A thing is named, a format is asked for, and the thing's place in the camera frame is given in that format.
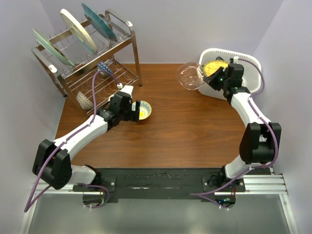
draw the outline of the white wall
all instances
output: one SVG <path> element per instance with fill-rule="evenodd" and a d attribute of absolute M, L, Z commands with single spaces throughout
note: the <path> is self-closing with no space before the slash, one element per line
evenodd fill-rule
<path fill-rule="evenodd" d="M 256 100 L 282 126 L 275 170 L 285 176 L 302 234 L 311 233 L 312 1 L 284 0 L 254 56 L 266 89 Z"/>
<path fill-rule="evenodd" d="M 40 0 L 56 32 L 64 30 L 59 13 L 84 18 L 81 2 Z M 113 8 L 135 26 L 140 62 L 198 61 L 201 52 L 218 47 L 253 54 L 282 0 L 88 0 L 94 10 Z M 117 59 L 133 62 L 131 47 Z"/>
<path fill-rule="evenodd" d="M 39 0 L 2 1 L 0 20 L 0 233 L 16 234 L 38 144 L 54 138 L 64 98 L 30 51 L 33 27 L 53 31 Z"/>

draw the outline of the bowl with yellow center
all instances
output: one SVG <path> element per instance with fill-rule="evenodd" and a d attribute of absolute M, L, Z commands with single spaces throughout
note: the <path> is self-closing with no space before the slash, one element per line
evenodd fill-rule
<path fill-rule="evenodd" d="M 136 110 L 136 103 L 132 103 L 132 110 Z M 148 118 L 152 113 L 151 105 L 146 101 L 141 101 L 139 120 Z"/>

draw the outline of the dish rack frame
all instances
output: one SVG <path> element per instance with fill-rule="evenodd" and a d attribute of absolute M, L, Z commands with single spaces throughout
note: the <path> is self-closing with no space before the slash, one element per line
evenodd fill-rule
<path fill-rule="evenodd" d="M 79 55 L 79 60 L 81 61 L 75 68 L 66 66 L 61 62 L 58 62 L 57 59 L 53 61 L 53 55 L 46 51 L 46 49 L 38 44 L 35 48 L 32 49 L 33 54 L 39 60 L 40 64 L 44 67 L 45 71 L 48 73 L 52 82 L 56 85 L 58 90 L 64 97 L 69 97 L 69 99 L 84 113 L 90 115 L 93 113 L 94 108 L 91 110 L 84 110 L 81 104 L 76 99 L 78 92 L 82 92 L 85 97 L 87 97 L 91 102 L 92 98 L 92 78 L 94 73 L 98 70 L 97 64 L 100 62 L 105 62 L 110 69 L 113 71 L 114 76 L 121 82 L 123 85 L 131 85 L 134 82 L 138 81 L 138 85 L 142 86 L 141 71 L 137 53 L 137 41 L 136 33 L 132 23 L 121 16 L 119 13 L 113 9 L 107 9 L 105 15 L 98 14 L 102 17 L 109 27 L 114 32 L 117 31 L 117 42 L 112 40 L 107 40 L 102 36 L 97 38 L 97 47 L 98 53 L 96 55 L 86 53 L 86 50 L 81 45 L 81 53 Z M 115 17 L 122 24 L 126 25 L 130 33 L 123 30 L 116 23 L 111 20 L 111 16 Z M 97 32 L 93 28 L 88 20 L 82 20 L 81 25 L 87 30 L 87 32 L 92 35 Z M 79 44 L 79 41 L 72 35 L 72 32 L 67 29 L 66 31 L 60 31 L 60 34 L 54 37 L 50 36 L 50 43 L 53 44 L 59 51 L 66 54 L 68 50 L 74 44 Z M 133 54 L 136 64 L 136 74 L 128 70 L 125 66 L 120 64 L 115 60 L 115 53 L 126 47 L 127 45 L 132 44 Z M 97 97 L 97 107 L 101 107 L 108 98 L 118 91 L 114 79 L 108 76 L 99 74 L 95 83 L 95 93 Z"/>

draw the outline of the wooden tabletop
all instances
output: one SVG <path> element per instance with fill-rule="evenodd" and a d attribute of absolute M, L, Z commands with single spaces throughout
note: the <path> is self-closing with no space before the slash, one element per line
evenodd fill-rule
<path fill-rule="evenodd" d="M 133 98 L 147 101 L 146 120 L 121 122 L 84 147 L 72 164 L 93 167 L 221 167 L 238 155 L 244 125 L 223 100 L 184 89 L 176 79 L 181 64 L 141 64 L 143 86 Z M 133 64 L 127 65 L 135 71 Z M 85 121 L 67 98 L 57 137 Z"/>

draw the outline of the wire shelf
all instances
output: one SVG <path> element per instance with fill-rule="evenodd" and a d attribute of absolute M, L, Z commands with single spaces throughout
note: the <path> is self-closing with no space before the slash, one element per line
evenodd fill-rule
<path fill-rule="evenodd" d="M 55 34 L 54 37 L 50 36 L 49 41 L 71 62 L 73 62 L 75 67 L 64 65 L 40 44 L 32 49 L 32 52 L 45 68 L 60 92 L 64 96 L 68 96 L 74 104 L 82 110 L 84 110 L 84 108 L 81 103 L 78 102 L 76 96 L 81 92 L 86 98 L 93 101 L 92 78 L 94 73 L 98 70 L 97 64 L 102 61 L 110 67 L 119 82 L 123 85 L 133 84 L 137 80 L 139 86 L 142 85 L 137 54 L 137 42 L 133 25 L 112 9 L 106 10 L 105 15 L 99 14 L 99 16 L 102 17 L 113 30 L 117 37 L 117 41 L 106 39 L 90 24 L 88 20 L 83 21 L 82 19 L 81 25 L 86 29 L 97 46 L 96 55 L 88 52 L 68 29 L 65 32 L 61 31 L 58 35 Z M 111 16 L 114 16 L 119 20 L 118 25 L 111 20 Z M 119 26 L 120 22 L 127 26 L 129 33 L 122 29 L 122 25 Z M 132 44 L 133 46 L 136 62 L 136 75 L 117 62 L 114 58 L 116 52 L 129 44 Z M 111 95 L 118 91 L 116 85 L 116 82 L 112 78 L 99 74 L 95 85 L 97 107 L 104 104 Z M 93 112 L 93 110 L 84 111 L 88 115 Z"/>

